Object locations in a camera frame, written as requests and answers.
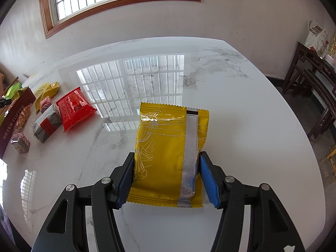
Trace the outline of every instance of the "gray floor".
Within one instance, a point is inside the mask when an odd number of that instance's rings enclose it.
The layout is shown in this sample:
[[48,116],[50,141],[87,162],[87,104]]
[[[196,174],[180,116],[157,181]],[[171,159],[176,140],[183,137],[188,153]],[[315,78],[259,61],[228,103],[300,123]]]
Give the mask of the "gray floor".
[[[321,116],[321,112],[310,98],[303,98],[302,96],[292,97],[291,93],[292,91],[289,90],[283,97],[292,108],[305,132],[308,133]],[[310,143],[320,168],[326,199],[325,227],[319,237],[307,249],[307,252],[315,252],[336,221],[336,182],[333,180],[334,171],[331,163],[326,159],[326,156],[330,153],[330,149],[335,145],[335,140],[328,130],[318,136],[317,139],[311,138]]]

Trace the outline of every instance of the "blue gripper pad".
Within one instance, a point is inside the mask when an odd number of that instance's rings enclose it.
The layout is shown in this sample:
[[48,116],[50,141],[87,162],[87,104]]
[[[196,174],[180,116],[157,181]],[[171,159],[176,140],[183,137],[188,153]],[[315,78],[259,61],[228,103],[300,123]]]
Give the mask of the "blue gripper pad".
[[121,208],[121,206],[124,203],[126,203],[129,191],[133,183],[133,164],[134,164],[134,158],[128,164],[124,177],[120,181],[120,184],[118,187],[118,199],[116,201],[116,204],[119,208]]
[[219,195],[218,195],[218,186],[216,181],[211,174],[209,166],[202,155],[200,155],[200,174],[201,178],[207,192],[210,203],[214,205],[215,208],[218,208],[220,205]]

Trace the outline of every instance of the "white wall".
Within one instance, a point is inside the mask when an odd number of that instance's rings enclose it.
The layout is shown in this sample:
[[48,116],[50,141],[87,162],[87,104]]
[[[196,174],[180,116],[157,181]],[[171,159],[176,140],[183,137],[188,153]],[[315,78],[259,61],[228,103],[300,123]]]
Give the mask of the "white wall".
[[319,0],[155,1],[90,16],[45,39],[38,0],[17,0],[0,26],[0,68],[21,81],[48,65],[108,43],[190,36],[222,39],[265,75],[284,78],[309,18],[335,29]]

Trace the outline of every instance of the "wooden window frame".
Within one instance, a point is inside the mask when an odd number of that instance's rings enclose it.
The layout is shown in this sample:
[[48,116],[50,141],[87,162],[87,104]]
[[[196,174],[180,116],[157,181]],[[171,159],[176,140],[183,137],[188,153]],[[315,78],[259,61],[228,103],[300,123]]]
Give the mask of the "wooden window frame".
[[[94,15],[96,13],[102,12],[107,9],[121,7],[123,5],[130,5],[135,3],[142,3],[147,1],[166,1],[166,0],[112,0],[107,3],[103,3],[101,5],[97,5],[95,7],[91,7],[88,10],[82,11],[71,18],[53,25],[53,21],[51,19],[51,11],[50,11],[50,3],[49,0],[39,0],[40,2],[40,10],[41,10],[41,17],[43,22],[43,29],[45,33],[45,37],[49,38],[58,31],[66,28],[67,26],[84,19],[88,16]],[[201,0],[182,0],[182,1],[197,1],[200,2]]]

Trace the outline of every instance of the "red snack package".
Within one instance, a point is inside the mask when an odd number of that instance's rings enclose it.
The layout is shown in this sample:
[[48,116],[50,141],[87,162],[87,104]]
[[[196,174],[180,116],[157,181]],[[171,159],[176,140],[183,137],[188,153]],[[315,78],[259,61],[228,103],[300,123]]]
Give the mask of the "red snack package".
[[56,104],[61,113],[64,132],[97,111],[86,100],[80,87],[67,93],[60,100],[56,101]]

